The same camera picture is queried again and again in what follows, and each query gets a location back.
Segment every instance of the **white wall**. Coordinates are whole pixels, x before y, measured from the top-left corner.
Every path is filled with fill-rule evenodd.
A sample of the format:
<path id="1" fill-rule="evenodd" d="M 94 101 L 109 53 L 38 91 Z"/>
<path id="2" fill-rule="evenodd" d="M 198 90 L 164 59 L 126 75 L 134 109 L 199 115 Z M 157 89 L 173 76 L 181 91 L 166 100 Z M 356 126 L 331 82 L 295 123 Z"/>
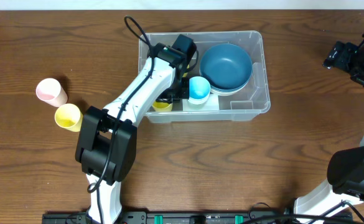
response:
<path id="1" fill-rule="evenodd" d="M 364 9 L 364 0 L 0 0 L 0 10 Z"/>

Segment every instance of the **wooden table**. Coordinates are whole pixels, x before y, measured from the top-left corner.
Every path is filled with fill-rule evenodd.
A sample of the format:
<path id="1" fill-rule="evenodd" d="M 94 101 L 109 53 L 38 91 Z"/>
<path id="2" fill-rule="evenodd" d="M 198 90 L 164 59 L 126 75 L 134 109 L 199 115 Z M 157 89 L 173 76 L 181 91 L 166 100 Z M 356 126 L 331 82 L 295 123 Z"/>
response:
<path id="1" fill-rule="evenodd" d="M 364 89 L 322 62 L 335 41 L 361 41 L 364 11 L 0 12 L 0 223 L 40 223 L 45 212 L 89 207 L 74 160 L 78 133 L 57 127 L 56 108 L 39 101 L 35 87 L 57 78 L 82 110 L 116 98 L 137 75 L 138 40 L 126 14 L 147 32 L 259 31 L 272 106 L 241 123 L 144 119 L 123 205 L 283 207 L 326 178 L 333 153 L 358 146 Z"/>

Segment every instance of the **brown wood surface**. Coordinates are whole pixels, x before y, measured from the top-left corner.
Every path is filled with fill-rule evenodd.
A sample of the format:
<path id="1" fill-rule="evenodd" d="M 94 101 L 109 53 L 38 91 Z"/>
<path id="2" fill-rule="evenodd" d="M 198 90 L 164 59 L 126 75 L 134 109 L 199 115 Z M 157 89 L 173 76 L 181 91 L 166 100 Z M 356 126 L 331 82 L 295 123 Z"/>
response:
<path id="1" fill-rule="evenodd" d="M 137 75 L 147 32 L 257 30 L 271 109 L 250 122 L 151 124 L 138 131 L 122 204 L 159 210 L 282 207 L 326 178 L 329 159 L 364 134 L 364 89 L 322 62 L 335 41 L 359 43 L 364 11 L 0 12 L 0 223 L 40 223 L 45 212 L 86 209 L 74 160 L 78 133 L 57 127 L 35 87 L 58 78 L 69 102 L 102 108 Z M 364 214 L 364 205 L 358 206 Z"/>

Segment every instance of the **cup rim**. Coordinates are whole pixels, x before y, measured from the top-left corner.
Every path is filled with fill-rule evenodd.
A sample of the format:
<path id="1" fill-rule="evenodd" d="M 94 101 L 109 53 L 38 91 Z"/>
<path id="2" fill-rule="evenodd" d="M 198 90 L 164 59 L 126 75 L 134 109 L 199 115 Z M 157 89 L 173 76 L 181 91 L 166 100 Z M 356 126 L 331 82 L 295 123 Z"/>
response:
<path id="1" fill-rule="evenodd" d="M 55 81 L 55 83 L 56 83 L 56 91 L 57 91 L 57 93 L 54 95 L 54 98 L 53 99 L 51 99 L 51 100 L 43 100 L 41 97 L 39 97 L 39 94 L 38 94 L 38 89 L 39 89 L 39 87 L 40 87 L 40 85 L 43 85 L 43 82 L 47 82 L 47 81 L 49 81 L 49 80 L 54 80 Z M 59 95 L 60 95 L 60 92 L 62 91 L 62 86 L 61 86 L 61 84 L 60 84 L 60 82 L 58 82 L 58 80 L 56 80 L 55 78 L 45 78 L 45 79 L 43 79 L 43 80 L 41 80 L 39 83 L 38 83 L 38 85 L 37 85 L 37 88 L 35 88 L 35 94 L 37 95 L 37 97 L 38 97 L 38 99 L 40 99 L 40 100 L 42 100 L 42 101 L 44 101 L 44 102 L 50 102 L 50 101 L 52 101 L 52 100 L 55 100 Z"/>
<path id="2" fill-rule="evenodd" d="M 56 119 L 56 114 L 57 114 L 57 112 L 59 111 L 59 109 L 60 109 L 62 106 L 65 106 L 65 105 L 72 105 L 74 108 L 78 109 L 78 111 L 79 111 L 79 114 L 78 114 L 78 116 L 79 116 L 79 117 L 78 117 L 78 121 L 77 121 L 77 122 L 75 122 L 75 124 L 73 124 L 73 125 L 71 125 L 71 126 L 69 126 L 69 127 L 64 127 L 64 126 L 62 126 L 62 125 L 59 125 L 59 124 L 58 124 L 58 122 L 57 122 L 57 119 Z M 55 122 L 56 122 L 57 126 L 59 126 L 59 127 L 61 127 L 61 128 L 69 129 L 69 128 L 72 128 L 72 127 L 74 127 L 75 125 L 77 125 L 77 124 L 78 124 L 78 122 L 79 122 L 79 120 L 81 119 L 81 110 L 79 109 L 79 107 L 77 107 L 76 105 L 74 105 L 74 104 L 72 104 L 72 103 L 65 103 L 65 104 L 63 104 L 62 106 L 59 106 L 59 107 L 57 108 L 56 112 L 55 112 Z"/>

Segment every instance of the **gray plastic container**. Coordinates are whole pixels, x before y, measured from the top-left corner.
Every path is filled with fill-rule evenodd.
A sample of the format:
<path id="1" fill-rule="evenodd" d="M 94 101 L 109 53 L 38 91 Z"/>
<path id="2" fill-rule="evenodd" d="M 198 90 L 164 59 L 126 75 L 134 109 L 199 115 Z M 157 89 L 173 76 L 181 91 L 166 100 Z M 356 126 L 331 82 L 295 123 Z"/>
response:
<path id="1" fill-rule="evenodd" d="M 235 44 L 245 49 L 251 56 L 253 74 L 248 84 L 231 96 L 219 96 L 218 111 L 183 111 L 182 102 L 176 102 L 171 112 L 156 112 L 153 108 L 146 113 L 152 123 L 173 121 L 250 121 L 258 114 L 270 109 L 268 76 L 264 62 L 262 35 L 256 31 L 194 32 L 194 33 L 151 33 L 147 34 L 152 45 L 163 43 L 172 45 L 179 34 L 194 40 L 200 52 L 197 66 L 189 73 L 190 77 L 199 75 L 200 61 L 205 51 L 218 44 Z M 149 48 L 139 41 L 139 68 L 144 66 Z M 194 55 L 191 65 L 197 60 Z"/>

